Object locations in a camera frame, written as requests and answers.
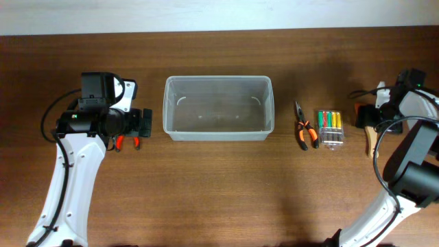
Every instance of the plastic case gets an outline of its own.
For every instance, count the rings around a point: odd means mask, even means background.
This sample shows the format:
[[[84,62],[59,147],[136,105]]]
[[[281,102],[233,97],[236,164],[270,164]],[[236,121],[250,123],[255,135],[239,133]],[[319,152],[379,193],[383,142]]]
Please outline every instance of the plastic case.
[[[266,76],[171,76],[163,130],[174,141],[263,141],[274,129]]]
[[[344,139],[342,113],[337,110],[319,110],[317,116],[320,143],[331,149],[342,145]]]

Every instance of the translucent box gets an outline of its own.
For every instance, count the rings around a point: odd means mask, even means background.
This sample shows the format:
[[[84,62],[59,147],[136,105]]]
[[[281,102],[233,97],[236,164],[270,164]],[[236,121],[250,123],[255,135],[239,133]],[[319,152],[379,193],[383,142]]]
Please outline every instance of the translucent box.
[[[263,141],[274,129],[266,76],[171,76],[163,130],[174,141]]]

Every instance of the white wall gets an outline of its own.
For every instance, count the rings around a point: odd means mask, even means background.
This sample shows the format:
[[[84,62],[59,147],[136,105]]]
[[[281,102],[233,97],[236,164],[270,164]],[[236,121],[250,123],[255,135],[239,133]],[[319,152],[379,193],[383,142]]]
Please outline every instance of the white wall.
[[[439,0],[0,0],[0,35],[439,24]]]

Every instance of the brown tabletop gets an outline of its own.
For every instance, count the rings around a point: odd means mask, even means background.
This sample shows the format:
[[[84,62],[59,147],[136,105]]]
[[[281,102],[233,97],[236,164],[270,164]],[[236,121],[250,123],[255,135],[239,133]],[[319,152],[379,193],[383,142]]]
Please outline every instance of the brown tabletop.
[[[393,84],[412,67],[439,88],[439,27],[0,37],[0,246],[24,246],[35,227],[56,158],[40,118],[80,87],[83,71],[135,79],[133,106],[154,111],[140,151],[126,140],[122,152],[106,153],[88,215],[90,246],[275,246],[321,242],[377,196],[366,135],[352,126],[355,101],[346,95]],[[171,75],[270,77],[274,132],[261,142],[172,141],[162,123]],[[345,145],[303,152],[295,99],[313,124],[317,109],[342,111]],[[68,103],[53,109],[47,129]],[[385,138],[381,169],[402,138]],[[307,133],[305,141],[311,145]],[[438,221],[433,204],[385,242],[437,246]]]

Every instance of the robotic arm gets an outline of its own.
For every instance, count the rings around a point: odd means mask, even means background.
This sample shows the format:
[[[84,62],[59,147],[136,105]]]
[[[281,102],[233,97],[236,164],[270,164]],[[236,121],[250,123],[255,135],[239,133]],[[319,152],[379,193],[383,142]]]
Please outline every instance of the robotic arm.
[[[57,120],[55,171],[27,246],[88,246],[88,208],[110,139],[151,135],[152,111],[131,108],[136,91],[134,80],[112,73],[82,74],[79,110]]]
[[[425,77],[420,72],[415,69],[403,71],[396,87],[377,91],[376,107],[386,119],[401,119],[404,116],[438,118],[439,99],[416,89],[423,85]],[[380,82],[379,88],[383,86],[385,84]],[[383,179],[398,202],[382,189],[364,214],[351,226],[340,229],[327,239],[324,247],[378,246],[405,218],[431,202],[439,202],[439,167],[425,161],[429,153],[438,153],[438,124],[413,119],[408,120],[408,124],[410,132],[390,157],[383,172]]]

